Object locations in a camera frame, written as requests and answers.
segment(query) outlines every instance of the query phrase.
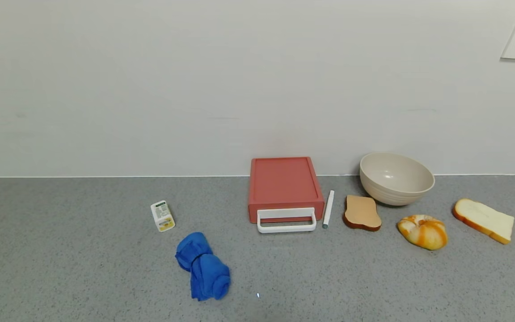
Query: blue towel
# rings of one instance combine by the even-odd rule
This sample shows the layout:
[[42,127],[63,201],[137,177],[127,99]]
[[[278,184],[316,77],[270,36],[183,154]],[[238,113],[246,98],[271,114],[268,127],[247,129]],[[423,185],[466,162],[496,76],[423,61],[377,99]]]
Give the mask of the blue towel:
[[229,268],[212,253],[203,233],[192,233],[176,247],[178,265],[189,271],[192,298],[198,301],[215,297],[220,300],[228,293]]

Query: gray countertop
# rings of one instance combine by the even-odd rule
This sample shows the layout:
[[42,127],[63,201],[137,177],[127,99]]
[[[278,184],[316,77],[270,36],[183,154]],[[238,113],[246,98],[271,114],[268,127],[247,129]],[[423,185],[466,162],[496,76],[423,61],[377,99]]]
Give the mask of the gray countertop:
[[[341,220],[357,177],[319,181],[335,190],[329,229],[260,234],[248,178],[0,179],[0,322],[515,321],[515,226],[501,245],[450,213],[468,197],[515,216],[515,177],[437,177],[410,206],[379,205],[374,233]],[[149,209],[161,199],[177,223],[165,233]],[[446,247],[401,236],[417,213],[445,222]],[[231,269],[221,301],[193,300],[174,259],[196,231]]]

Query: white marker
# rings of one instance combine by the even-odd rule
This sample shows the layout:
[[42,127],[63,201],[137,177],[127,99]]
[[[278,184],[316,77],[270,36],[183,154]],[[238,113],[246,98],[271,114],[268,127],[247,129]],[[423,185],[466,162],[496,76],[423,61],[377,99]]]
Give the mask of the white marker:
[[329,198],[327,198],[327,206],[325,207],[325,216],[323,217],[323,228],[329,227],[329,219],[331,218],[331,208],[333,208],[333,195],[335,190],[329,192]]

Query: ceramic bowl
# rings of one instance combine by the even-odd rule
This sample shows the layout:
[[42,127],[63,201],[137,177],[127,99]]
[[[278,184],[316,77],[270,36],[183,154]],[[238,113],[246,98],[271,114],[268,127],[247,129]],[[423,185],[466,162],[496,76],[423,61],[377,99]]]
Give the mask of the ceramic bowl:
[[391,206],[413,203],[435,186],[435,176],[425,166],[394,153],[365,155],[360,163],[360,179],[370,196]]

